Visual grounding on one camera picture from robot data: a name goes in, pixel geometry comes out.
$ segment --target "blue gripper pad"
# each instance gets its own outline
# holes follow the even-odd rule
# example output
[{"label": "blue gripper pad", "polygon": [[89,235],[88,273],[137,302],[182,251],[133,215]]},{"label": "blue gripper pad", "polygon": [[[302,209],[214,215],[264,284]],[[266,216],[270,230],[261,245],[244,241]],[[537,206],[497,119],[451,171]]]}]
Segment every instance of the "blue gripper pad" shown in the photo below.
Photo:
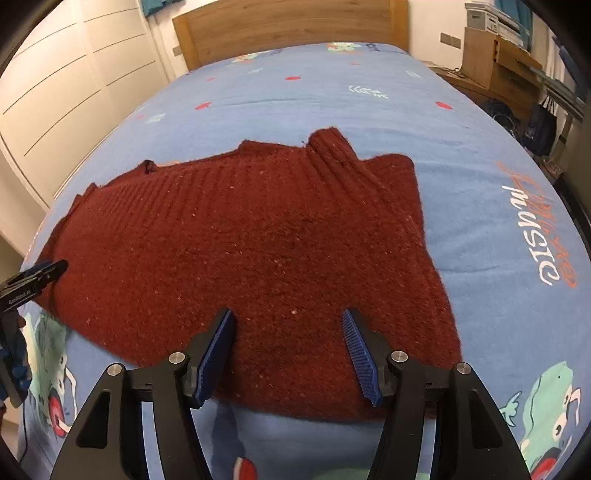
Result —
[{"label": "blue gripper pad", "polygon": [[378,384],[378,369],[349,309],[343,312],[343,336],[363,396],[369,399],[374,407],[377,407],[382,401]]}]

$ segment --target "knit sweater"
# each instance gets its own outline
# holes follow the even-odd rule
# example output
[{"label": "knit sweater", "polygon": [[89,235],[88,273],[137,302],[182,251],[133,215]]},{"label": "knit sweater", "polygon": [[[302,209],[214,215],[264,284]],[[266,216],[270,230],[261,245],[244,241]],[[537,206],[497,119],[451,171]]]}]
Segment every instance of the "knit sweater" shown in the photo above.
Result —
[{"label": "knit sweater", "polygon": [[236,342],[215,395],[254,410],[382,415],[363,398],[343,341],[351,306],[395,349],[439,367],[460,360],[412,161],[360,161],[335,128],[302,147],[244,141],[92,184],[41,254],[58,258],[70,267],[39,303],[139,366],[231,308]]}]

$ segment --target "metal screw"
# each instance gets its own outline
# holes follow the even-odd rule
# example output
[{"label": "metal screw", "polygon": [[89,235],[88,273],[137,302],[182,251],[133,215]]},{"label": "metal screw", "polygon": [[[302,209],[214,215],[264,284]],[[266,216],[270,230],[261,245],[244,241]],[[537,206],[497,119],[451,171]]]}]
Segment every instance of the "metal screw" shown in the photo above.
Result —
[{"label": "metal screw", "polygon": [[107,369],[107,373],[112,377],[116,377],[117,375],[119,375],[121,373],[122,370],[123,370],[123,367],[121,365],[113,364],[113,365],[109,366],[109,368]]},{"label": "metal screw", "polygon": [[462,375],[467,375],[472,371],[472,367],[466,362],[460,362],[456,365],[456,370]]},{"label": "metal screw", "polygon": [[404,363],[406,360],[408,360],[407,353],[403,352],[402,350],[396,350],[395,352],[392,352],[391,357],[392,360],[394,360],[398,364]]},{"label": "metal screw", "polygon": [[179,364],[180,362],[184,361],[185,354],[182,352],[174,352],[171,353],[168,357],[168,361],[174,365]]}]

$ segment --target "wooden headboard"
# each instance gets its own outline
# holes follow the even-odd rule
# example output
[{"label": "wooden headboard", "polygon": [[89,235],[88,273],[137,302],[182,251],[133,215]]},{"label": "wooden headboard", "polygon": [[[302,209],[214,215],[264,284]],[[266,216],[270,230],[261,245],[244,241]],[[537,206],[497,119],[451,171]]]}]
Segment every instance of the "wooden headboard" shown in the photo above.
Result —
[{"label": "wooden headboard", "polygon": [[173,18],[187,68],[333,41],[408,51],[408,0],[217,0]]}]

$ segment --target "blue glove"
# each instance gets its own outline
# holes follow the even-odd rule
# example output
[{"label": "blue glove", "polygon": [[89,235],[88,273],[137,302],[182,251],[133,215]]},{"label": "blue glove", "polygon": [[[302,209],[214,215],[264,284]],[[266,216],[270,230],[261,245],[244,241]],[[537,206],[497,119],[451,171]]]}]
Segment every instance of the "blue glove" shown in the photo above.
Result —
[{"label": "blue glove", "polygon": [[[0,332],[0,362],[6,366],[12,385],[18,390],[26,392],[33,379],[28,363],[27,344],[21,331],[26,322],[18,313],[11,312],[2,318],[0,328],[8,330],[8,325],[11,322],[16,322],[16,325],[11,325],[12,332],[9,335],[6,335],[8,332]],[[10,344],[8,344],[7,337],[11,338]],[[4,406],[9,391],[10,388],[0,378],[0,408]]]}]

